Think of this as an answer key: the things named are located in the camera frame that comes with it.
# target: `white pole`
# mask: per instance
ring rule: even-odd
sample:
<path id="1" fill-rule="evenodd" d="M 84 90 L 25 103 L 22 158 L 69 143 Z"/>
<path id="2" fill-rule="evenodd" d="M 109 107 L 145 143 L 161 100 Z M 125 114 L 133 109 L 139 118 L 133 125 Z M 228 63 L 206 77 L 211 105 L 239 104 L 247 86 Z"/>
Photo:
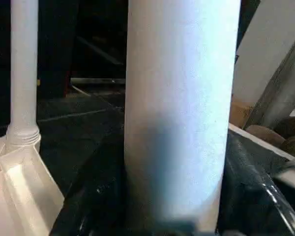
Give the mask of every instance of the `white pole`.
<path id="1" fill-rule="evenodd" d="M 136 227 L 214 231 L 240 0 L 130 0 L 125 165 Z"/>
<path id="2" fill-rule="evenodd" d="M 11 123 L 7 151 L 35 143 L 38 0 L 11 1 Z"/>

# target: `dark floor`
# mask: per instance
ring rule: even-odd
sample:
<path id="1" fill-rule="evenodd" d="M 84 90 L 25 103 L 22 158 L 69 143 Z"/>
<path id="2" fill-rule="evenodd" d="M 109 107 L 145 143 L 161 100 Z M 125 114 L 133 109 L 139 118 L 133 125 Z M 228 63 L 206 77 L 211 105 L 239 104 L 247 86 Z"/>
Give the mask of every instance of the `dark floor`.
<path id="1" fill-rule="evenodd" d="M 38 102 L 40 154 L 63 194 L 101 139 L 123 126 L 123 111 L 122 92 Z M 0 127 L 0 136 L 5 132 L 6 127 Z"/>

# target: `black plastic sheet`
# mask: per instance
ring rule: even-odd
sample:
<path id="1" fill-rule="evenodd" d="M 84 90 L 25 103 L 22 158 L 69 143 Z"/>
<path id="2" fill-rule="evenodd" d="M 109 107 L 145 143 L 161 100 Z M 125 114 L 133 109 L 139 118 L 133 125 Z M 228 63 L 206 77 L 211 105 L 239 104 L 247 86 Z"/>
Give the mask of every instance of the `black plastic sheet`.
<path id="1" fill-rule="evenodd" d="M 295 211 L 264 168 L 229 134 L 218 229 L 247 235 L 295 235 Z"/>
<path id="2" fill-rule="evenodd" d="M 242 235 L 239 232 L 295 236 L 295 211 L 253 159 L 236 135 L 229 134 L 217 231 L 228 236 Z M 174 228 L 171 232 L 128 230 L 125 179 L 120 131 L 106 137 L 79 170 L 51 235 L 213 235 L 178 234 Z"/>

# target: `dark tiled floor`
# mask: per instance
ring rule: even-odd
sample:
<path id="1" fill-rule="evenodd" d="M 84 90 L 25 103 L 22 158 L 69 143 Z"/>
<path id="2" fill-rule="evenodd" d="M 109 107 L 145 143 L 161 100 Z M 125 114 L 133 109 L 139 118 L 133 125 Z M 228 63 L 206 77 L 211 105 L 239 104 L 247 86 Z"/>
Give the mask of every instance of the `dark tiled floor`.
<path id="1" fill-rule="evenodd" d="M 123 113 L 97 97 L 61 99 L 45 107 L 48 107 L 42 114 L 45 119 L 38 119 L 42 136 L 40 154 L 65 194 L 79 167 L 102 138 L 121 128 Z"/>
<path id="2" fill-rule="evenodd" d="M 103 137 L 123 126 L 123 109 L 124 93 L 38 103 L 37 123 L 42 135 L 40 154 L 63 194 Z M 0 136 L 5 130 L 6 127 L 0 128 Z M 285 162 L 274 152 L 241 136 L 228 137 L 234 138 L 251 153 L 255 164 L 267 165 L 269 173 Z"/>

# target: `white cylinder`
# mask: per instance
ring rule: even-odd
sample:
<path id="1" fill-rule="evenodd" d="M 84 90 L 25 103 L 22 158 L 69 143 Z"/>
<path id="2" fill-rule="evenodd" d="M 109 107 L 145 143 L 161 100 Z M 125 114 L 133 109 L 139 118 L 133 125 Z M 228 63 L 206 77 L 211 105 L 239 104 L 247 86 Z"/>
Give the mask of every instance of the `white cylinder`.
<path id="1" fill-rule="evenodd" d="M 129 223 L 216 227 L 240 0 L 130 0 Z"/>
<path id="2" fill-rule="evenodd" d="M 11 123 L 7 149 L 35 143 L 38 0 L 11 1 Z"/>

